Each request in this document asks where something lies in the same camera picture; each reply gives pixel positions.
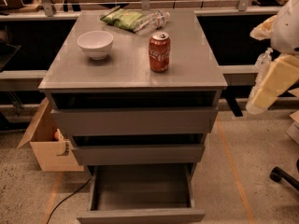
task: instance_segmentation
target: cardboard box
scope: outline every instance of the cardboard box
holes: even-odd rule
[[[72,153],[73,146],[70,141],[53,141],[57,125],[50,111],[51,105],[45,98],[33,116],[18,148],[29,143],[42,171],[84,171],[84,166],[78,165]]]
[[[299,88],[290,90],[289,93],[299,98]],[[287,130],[287,135],[299,145],[299,110],[291,114],[292,125]]]

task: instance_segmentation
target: bowl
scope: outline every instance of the bowl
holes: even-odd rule
[[[77,40],[81,50],[94,60],[102,60],[111,52],[113,35],[105,31],[91,31]]]

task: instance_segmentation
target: plastic bottle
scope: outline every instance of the plastic bottle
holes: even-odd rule
[[[265,111],[264,109],[261,109],[260,107],[254,105],[252,99],[254,98],[256,92],[260,89],[261,84],[269,71],[270,63],[272,62],[272,57],[271,57],[272,52],[273,50],[271,48],[268,48],[265,53],[261,54],[258,57],[255,63],[255,67],[258,70],[258,75],[255,79],[255,86],[252,88],[249,95],[249,100],[246,104],[247,111],[253,115],[261,114]]]
[[[169,12],[157,10],[146,15],[136,22],[134,32],[138,35],[148,34],[157,28],[164,27],[170,18]]]

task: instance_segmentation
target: concrete floor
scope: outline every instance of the concrete floor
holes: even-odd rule
[[[297,224],[299,194],[269,178],[275,166],[299,179],[299,145],[286,130],[293,108],[236,118],[222,110],[192,179],[203,224]],[[29,146],[16,149],[23,131],[0,132],[0,223],[46,224],[51,210],[82,186],[88,172],[45,173]],[[62,203],[51,223],[78,224],[87,212],[89,185]]]

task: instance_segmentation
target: soda can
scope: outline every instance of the soda can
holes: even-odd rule
[[[166,32],[156,32],[149,39],[149,66],[152,71],[163,72],[168,69],[170,38]]]

